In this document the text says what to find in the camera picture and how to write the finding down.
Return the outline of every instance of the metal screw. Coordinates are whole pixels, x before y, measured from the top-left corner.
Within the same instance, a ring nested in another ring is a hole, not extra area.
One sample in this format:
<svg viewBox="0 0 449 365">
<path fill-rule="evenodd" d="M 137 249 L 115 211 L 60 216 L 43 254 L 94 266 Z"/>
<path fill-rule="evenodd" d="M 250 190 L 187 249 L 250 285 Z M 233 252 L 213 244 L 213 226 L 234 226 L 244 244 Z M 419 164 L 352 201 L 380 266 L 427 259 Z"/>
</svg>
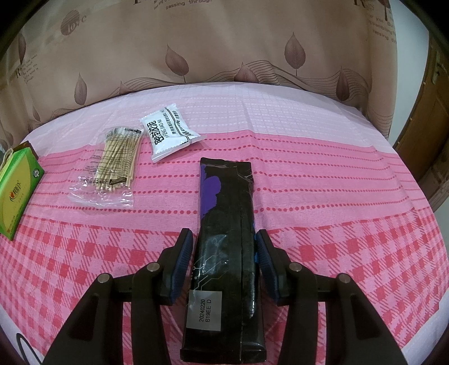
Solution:
<svg viewBox="0 0 449 365">
<path fill-rule="evenodd" d="M 342 283 L 349 283 L 351 281 L 351 277 L 348 274 L 341 274 L 338 276 L 338 279 L 342 282 Z"/>
<path fill-rule="evenodd" d="M 303 266 L 300 263 L 291 263 L 290 265 L 288 265 L 288 267 L 290 268 L 290 270 L 292 271 L 301 271 Z"/>
<path fill-rule="evenodd" d="M 153 272 L 153 271 L 159 270 L 160 267 L 161 267 L 161 265 L 159 265 L 158 263 L 149 263 L 149 264 L 146 266 L 146 269 L 147 269 L 148 271 Z"/>
<path fill-rule="evenodd" d="M 106 283 L 109 280 L 109 274 L 106 274 L 105 272 L 98 275 L 97 280 L 99 283 Z"/>
</svg>

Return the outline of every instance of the purple graphic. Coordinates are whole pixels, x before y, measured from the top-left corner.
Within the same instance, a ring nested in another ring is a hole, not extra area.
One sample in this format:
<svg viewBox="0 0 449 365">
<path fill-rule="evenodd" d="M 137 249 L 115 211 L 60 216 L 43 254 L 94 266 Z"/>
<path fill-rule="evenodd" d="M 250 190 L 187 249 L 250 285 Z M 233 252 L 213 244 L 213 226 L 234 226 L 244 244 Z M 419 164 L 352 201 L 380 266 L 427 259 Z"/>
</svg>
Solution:
<svg viewBox="0 0 449 365">
<path fill-rule="evenodd" d="M 217 205 L 217 194 L 221 190 L 221 183 L 218 176 L 206 177 L 206 165 L 201 165 L 201 183 L 200 183 L 200 217 Z"/>
</svg>

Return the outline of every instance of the blue gripper pad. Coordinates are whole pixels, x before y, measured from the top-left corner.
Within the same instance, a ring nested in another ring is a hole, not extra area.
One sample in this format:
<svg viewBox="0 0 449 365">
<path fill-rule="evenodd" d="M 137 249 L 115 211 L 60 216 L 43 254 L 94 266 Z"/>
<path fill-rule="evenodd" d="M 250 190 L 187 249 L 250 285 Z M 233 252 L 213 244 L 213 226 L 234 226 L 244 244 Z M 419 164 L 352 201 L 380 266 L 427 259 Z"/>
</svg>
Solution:
<svg viewBox="0 0 449 365">
<path fill-rule="evenodd" d="M 265 229 L 256 234 L 259 267 L 264 277 L 270 298 L 278 306 L 287 305 L 293 295 L 293 288 L 287 278 L 286 268 L 290 264 L 287 252 L 273 246 Z"/>
<path fill-rule="evenodd" d="M 183 228 L 173 247 L 164 249 L 158 263 L 163 267 L 159 292 L 160 304 L 172 305 L 181 295 L 194 246 L 192 231 Z"/>
</svg>

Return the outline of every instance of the red dotted stripe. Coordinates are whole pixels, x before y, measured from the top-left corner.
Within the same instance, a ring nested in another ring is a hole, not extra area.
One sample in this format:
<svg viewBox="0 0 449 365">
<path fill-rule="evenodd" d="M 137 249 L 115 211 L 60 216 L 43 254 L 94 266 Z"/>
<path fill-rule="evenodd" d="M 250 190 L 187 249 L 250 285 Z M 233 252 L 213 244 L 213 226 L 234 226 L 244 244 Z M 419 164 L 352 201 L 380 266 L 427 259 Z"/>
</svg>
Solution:
<svg viewBox="0 0 449 365">
<path fill-rule="evenodd" d="M 62 181 L 46 181 L 46 180 L 41 180 L 39 181 L 39 184 L 60 184 L 60 183 L 75 183 L 76 180 L 69 180 L 69 179 L 65 179 Z"/>
<path fill-rule="evenodd" d="M 133 191 L 133 194 L 154 194 L 154 193 L 168 193 L 168 194 L 173 194 L 173 193 L 181 193 L 181 194 L 198 194 L 199 191 L 198 190 L 144 190 L 144 191 Z"/>
<path fill-rule="evenodd" d="M 288 209 L 288 211 L 293 211 L 293 210 L 299 210 L 300 209 L 300 207 L 298 207 L 298 209 L 296 209 L 296 207 L 295 208 L 291 208 L 291 210 L 290 210 L 290 208 Z M 411 212 L 423 212 L 424 214 L 426 214 L 426 213 L 428 213 L 428 215 L 426 215 L 425 217 L 421 217 L 421 220 L 422 221 L 424 221 L 426 224 L 428 224 L 428 223 L 434 223 L 435 222 L 435 216 L 434 216 L 434 214 L 433 214 L 433 212 L 431 211 L 431 208 L 429 207 L 429 206 L 426 206 L 426 207 L 423 207 L 423 208 L 419 208 L 419 209 L 415 209 L 415 208 L 412 208 L 412 209 L 410 209 L 409 211 L 407 211 L 407 212 L 403 212 L 403 213 L 400 213 L 400 214 L 394 214 L 394 215 L 387 215 L 387 216 L 385 216 L 385 217 L 383 217 L 383 219 L 392 219 L 392 218 L 397 218 L 397 217 L 404 217 L 404 216 L 406 216 L 406 215 L 408 215 L 408 214 L 410 214 Z M 36 219 L 36 220 L 40 220 L 40 221 L 42 221 L 42 222 L 46 222 L 46 221 L 50 221 L 50 222 L 58 222 L 58 221 L 55 221 L 54 219 L 48 219 L 48 218 L 43 218 L 43 217 L 36 217 L 36 216 L 33 216 L 33 215 L 29 215 L 29 214 L 24 214 L 23 215 L 24 217 L 27 217 L 27 218 L 30 218 L 30 219 Z M 368 220 L 365 220 L 365 219 L 363 219 L 363 220 L 359 220 L 358 222 L 372 222 L 372 221 L 374 221 L 373 219 L 368 219 Z M 70 223 L 70 222 L 64 222 L 65 224 L 69 224 L 69 225 L 74 225 L 73 223 Z M 87 224 L 82 224 L 81 226 L 83 226 L 83 227 L 94 227 L 94 228 L 96 228 L 96 229 L 98 229 L 98 228 L 104 228 L 104 229 L 107 229 L 106 227 L 100 227 L 100 226 L 92 226 L 92 225 L 87 225 Z M 341 226 L 341 224 L 331 224 L 330 225 L 330 227 L 340 227 Z M 319 227 L 311 227 L 311 229 L 320 229 Z M 124 231 L 133 231 L 133 230 L 127 230 L 126 228 L 123 228 L 123 230 Z"/>
<path fill-rule="evenodd" d="M 45 173 L 47 175 L 52 175 L 52 174 L 65 174 L 65 173 L 72 172 L 72 171 L 84 171 L 84 169 L 71 168 L 71 169 L 65 170 L 65 171 L 46 171 Z"/>
<path fill-rule="evenodd" d="M 206 138 L 205 140 L 209 140 L 209 141 L 229 141 L 232 139 L 240 139 L 240 138 L 245 138 L 245 137 L 250 137 L 250 138 L 254 138 L 257 139 L 258 141 L 270 141 L 270 142 L 283 142 L 283 143 L 293 143 L 293 144 L 301 144 L 301 145 L 308 145 L 308 146 L 320 146 L 320 147 L 329 147 L 329 148 L 337 148 L 340 150 L 346 150 L 346 151 L 354 151 L 354 152 L 362 152 L 362 153 L 377 153 L 377 150 L 374 151 L 364 151 L 364 150 L 357 150 L 357 149 L 353 149 L 353 148 L 347 148 L 347 147 L 339 147 L 339 146 L 331 146 L 328 144 L 324 144 L 324 143 L 312 143 L 312 142 L 299 142 L 299 141 L 287 141 L 285 139 L 273 139 L 273 138 L 259 138 L 254 134 L 247 134 L 245 136 L 240 136 L 240 137 L 228 137 L 228 138 Z"/>
<path fill-rule="evenodd" d="M 180 175 L 143 175 L 136 176 L 134 179 L 155 179 L 155 178 L 199 178 L 199 174 L 180 174 Z"/>
<path fill-rule="evenodd" d="M 406 212 L 403 213 L 398 213 L 398 214 L 394 214 L 394 215 L 386 215 L 383 217 L 379 217 L 379 218 L 373 218 L 373 219 L 359 219 L 356 221 L 350 221 L 350 222 L 342 222 L 342 223 L 337 223 L 337 224 L 330 224 L 327 227 L 342 227 L 342 226 L 346 226 L 348 223 L 352 224 L 352 223 L 367 223 L 367 222 L 377 222 L 379 220 L 383 220 L 383 221 L 387 221 L 393 218 L 398 218 L 398 217 L 406 217 L 408 214 L 410 214 L 411 212 L 415 211 L 415 208 L 412 208 Z M 308 227 L 308 229 L 313 230 L 313 231 L 320 231 L 322 230 L 322 226 L 321 227 Z"/>
<path fill-rule="evenodd" d="M 353 206 L 374 206 L 374 205 L 387 205 L 387 204 L 399 204 L 403 201 L 407 200 L 408 198 L 405 197 L 401 200 L 394 200 L 394 201 L 379 201 L 379 202 L 373 202 L 373 203 L 335 203 L 335 204 L 317 204 L 317 205 L 301 205 L 296 207 L 289 207 L 289 208 L 279 208 L 279 207 L 265 207 L 260 209 L 255 209 L 254 213 L 262 213 L 265 210 L 267 211 L 273 211 L 273 212 L 293 212 L 294 210 L 307 210 L 307 209 L 322 209 L 322 208 L 340 208 L 340 207 L 353 207 Z"/>
<path fill-rule="evenodd" d="M 385 157 L 392 158 L 392 159 L 394 159 L 394 160 L 400 160 L 400 161 L 402 161 L 401 158 L 400 158 L 398 155 L 394 154 L 394 153 L 388 153 L 388 152 L 380 152 L 380 153 L 381 153 L 383 156 L 385 156 Z"/>
<path fill-rule="evenodd" d="M 35 190 L 33 194 L 36 194 L 36 195 L 69 195 L 68 192 L 63 192 L 63 191 L 58 191 L 58 192 L 55 192 L 55 193 L 49 193 L 49 192 L 38 191 L 38 190 Z"/>
<path fill-rule="evenodd" d="M 84 149 L 84 150 L 81 150 L 81 151 L 78 151 L 78 152 L 75 152 L 75 153 L 71 153 L 69 155 L 52 156 L 52 157 L 45 156 L 45 157 L 43 157 L 43 159 L 45 159 L 45 160 L 54 160 L 55 158 L 66 158 L 66 157 L 70 157 L 70 156 L 75 156 L 75 155 L 79 154 L 80 152 L 86 152 L 86 151 L 87 151 L 87 149 Z"/>
<path fill-rule="evenodd" d="M 72 210 L 96 210 L 100 212 L 114 212 L 114 213 L 146 213 L 146 214 L 198 214 L 196 210 L 159 210 L 159 209 L 112 209 L 112 208 L 93 208 L 93 207 L 79 207 L 72 205 L 49 205 L 49 204 L 36 204 L 29 203 L 41 208 L 53 208 L 53 209 L 72 209 Z"/>
<path fill-rule="evenodd" d="M 335 156 L 335 155 L 329 155 L 326 153 L 322 153 L 321 155 L 325 155 L 325 156 Z M 358 158 L 358 157 L 349 157 L 349 158 L 353 158 L 353 159 L 357 159 L 357 160 L 365 160 L 365 161 L 369 161 L 369 162 L 379 162 L 382 160 L 369 160 L 369 159 L 362 159 L 362 158 Z M 259 160 L 262 162 L 266 162 L 266 163 L 286 163 L 286 164 L 295 164 L 295 165 L 311 165 L 311 166 L 332 166 L 332 167 L 348 167 L 348 168 L 354 168 L 354 169 L 366 169 L 366 170 L 374 170 L 374 171 L 385 171 L 390 169 L 390 167 L 384 167 L 381 169 L 376 169 L 376 168 L 372 168 L 372 167 L 363 167 L 363 166 L 351 166 L 351 165 L 338 165 L 338 164 L 325 164 L 325 163 L 313 163 L 313 162 L 302 162 L 302 161 L 290 161 L 290 160 L 264 160 L 261 159 L 259 157 L 250 157 L 250 158 L 246 158 L 244 160 L 239 160 L 239 161 L 250 161 L 250 160 Z M 158 165 L 163 165 L 163 164 L 195 164 L 195 163 L 199 163 L 200 160 L 183 160 L 183 161 L 161 161 L 158 162 Z M 147 162 L 141 162 L 139 163 L 139 165 L 155 165 L 152 163 L 147 163 Z"/>
<path fill-rule="evenodd" d="M 327 179 L 349 179 L 349 180 L 375 180 L 375 181 L 388 181 L 388 180 L 394 180 L 396 177 L 392 176 L 390 178 L 361 178 L 361 177 L 354 177 L 354 176 L 329 176 L 329 175 L 295 175 L 295 174 L 267 174 L 264 171 L 253 171 L 253 174 L 260 174 L 265 175 L 268 177 L 272 176 L 283 176 L 283 177 L 290 177 L 290 178 L 327 178 Z"/>
<path fill-rule="evenodd" d="M 267 150 L 267 151 L 269 151 L 268 148 L 267 149 L 263 149 L 263 148 L 258 147 L 256 145 L 253 145 L 253 144 L 248 144 L 248 145 L 239 146 L 239 147 L 233 147 L 233 148 L 191 148 L 191 149 L 188 149 L 188 151 L 235 151 L 235 150 L 240 150 L 242 148 L 252 148 L 252 147 L 258 148 L 260 150 Z M 335 154 L 332 154 L 332 153 L 323 153 L 323 152 L 286 151 L 286 150 L 279 150 L 279 151 L 282 151 L 282 152 L 293 152 L 293 153 L 299 153 L 299 154 L 304 154 L 304 155 L 321 155 L 321 156 L 328 156 L 328 157 L 342 157 L 342 158 L 348 158 L 348 159 L 351 159 L 351 160 L 362 160 L 362 161 L 370 161 L 370 162 L 378 162 L 378 161 L 382 161 L 383 160 L 383 157 L 381 157 L 380 159 L 377 159 L 377 160 L 371 160 L 371 159 L 363 158 L 363 157 L 335 155 Z"/>
<path fill-rule="evenodd" d="M 43 168 L 43 169 L 46 169 L 47 167 L 49 167 L 49 166 L 62 166 L 62 165 L 69 165 L 69 164 L 74 164 L 75 162 L 78 162 L 78 161 L 87 161 L 87 160 L 89 160 L 89 158 L 79 158 L 79 159 L 76 159 L 76 160 L 73 160 L 73 161 L 68 161 L 68 162 L 63 162 L 63 163 L 60 163 L 60 164 L 48 164 L 48 165 L 41 165 L 41 167 Z"/>
<path fill-rule="evenodd" d="M 348 192 L 348 193 L 367 193 L 367 192 L 386 192 L 386 191 L 398 191 L 402 187 L 396 187 L 394 189 L 271 189 L 269 187 L 258 187 L 257 191 L 269 191 L 273 193 L 283 193 L 291 191 L 305 191 L 305 192 Z"/>
</svg>

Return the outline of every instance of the wooden door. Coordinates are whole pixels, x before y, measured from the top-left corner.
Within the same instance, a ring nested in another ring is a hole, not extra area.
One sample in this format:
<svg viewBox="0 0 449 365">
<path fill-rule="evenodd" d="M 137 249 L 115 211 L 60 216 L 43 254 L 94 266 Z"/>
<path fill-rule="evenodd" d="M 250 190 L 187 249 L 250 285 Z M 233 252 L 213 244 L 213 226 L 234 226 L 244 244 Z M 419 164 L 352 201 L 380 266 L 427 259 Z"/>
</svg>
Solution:
<svg viewBox="0 0 449 365">
<path fill-rule="evenodd" d="M 430 168 L 449 136 L 449 62 L 433 38 L 429 43 L 423 84 L 393 146 L 416 181 Z"/>
</svg>

